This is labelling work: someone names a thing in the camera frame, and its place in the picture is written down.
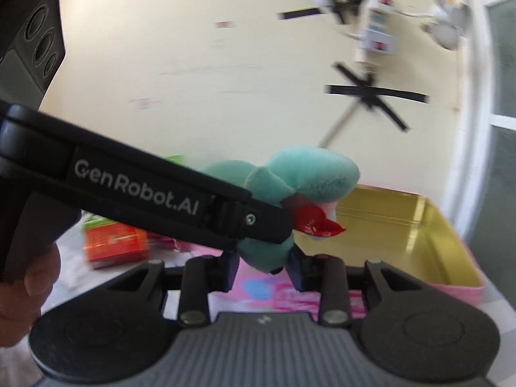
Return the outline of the person's left hand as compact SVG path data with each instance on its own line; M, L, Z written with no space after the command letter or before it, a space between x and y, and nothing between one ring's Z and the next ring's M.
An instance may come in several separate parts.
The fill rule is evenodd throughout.
M48 252L32 261L21 281L1 284L2 348L19 343L41 316L41 308L59 277L60 264L59 248L53 245Z

